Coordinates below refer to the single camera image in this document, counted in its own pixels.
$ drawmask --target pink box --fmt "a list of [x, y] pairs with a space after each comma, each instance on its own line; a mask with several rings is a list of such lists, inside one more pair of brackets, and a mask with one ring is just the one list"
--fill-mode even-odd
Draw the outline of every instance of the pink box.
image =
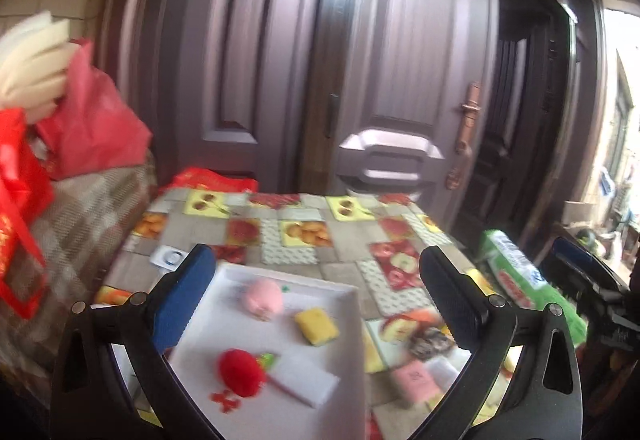
[[402, 368], [393, 370], [392, 376], [398, 389], [409, 404], [426, 402], [428, 399], [442, 394], [431, 375], [420, 360], [414, 360]]

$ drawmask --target red bag handle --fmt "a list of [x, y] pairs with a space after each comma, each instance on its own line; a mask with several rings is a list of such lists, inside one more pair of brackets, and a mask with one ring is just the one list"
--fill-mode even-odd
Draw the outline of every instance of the red bag handle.
[[[27, 227], [27, 224], [22, 219], [22, 215], [18, 207], [15, 206], [2, 179], [0, 179], [0, 207], [5, 211], [9, 221], [14, 226], [15, 233], [18, 235], [18, 239], [25, 250], [29, 252], [43, 268], [46, 267], [42, 251], [31, 235], [31, 232], [29, 232], [29, 227]], [[12, 292], [11, 288], [4, 282], [4, 279], [0, 279], [0, 297], [4, 299], [20, 317], [23, 319], [31, 319], [40, 305], [40, 299], [42, 299], [42, 294], [45, 289], [45, 279], [46, 276], [43, 273], [40, 276], [40, 286], [27, 301], [20, 301], [14, 292]]]

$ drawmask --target pink ball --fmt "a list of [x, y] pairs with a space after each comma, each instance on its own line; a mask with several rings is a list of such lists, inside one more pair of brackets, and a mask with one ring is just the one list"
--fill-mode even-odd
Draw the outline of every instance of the pink ball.
[[260, 279], [244, 293], [242, 299], [244, 307], [262, 321], [270, 321], [282, 313], [282, 291], [279, 285], [271, 279]]

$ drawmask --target yellow sponge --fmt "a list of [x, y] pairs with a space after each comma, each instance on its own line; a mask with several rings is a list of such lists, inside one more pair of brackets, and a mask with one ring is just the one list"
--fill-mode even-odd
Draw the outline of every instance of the yellow sponge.
[[340, 331], [321, 308], [309, 308], [295, 315], [295, 321], [300, 330], [311, 344], [321, 346], [333, 341], [340, 335]]

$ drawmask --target plaid fabric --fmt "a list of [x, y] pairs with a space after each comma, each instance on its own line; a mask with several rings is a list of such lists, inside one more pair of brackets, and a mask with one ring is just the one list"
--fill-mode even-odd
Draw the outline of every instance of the plaid fabric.
[[[69, 308], [75, 301], [93, 300], [155, 184], [150, 163], [54, 182], [54, 202], [31, 226], [47, 262], [48, 286], [29, 321], [0, 300], [0, 371], [47, 407]], [[19, 248], [5, 280], [19, 298], [26, 298], [40, 272], [38, 263]]]

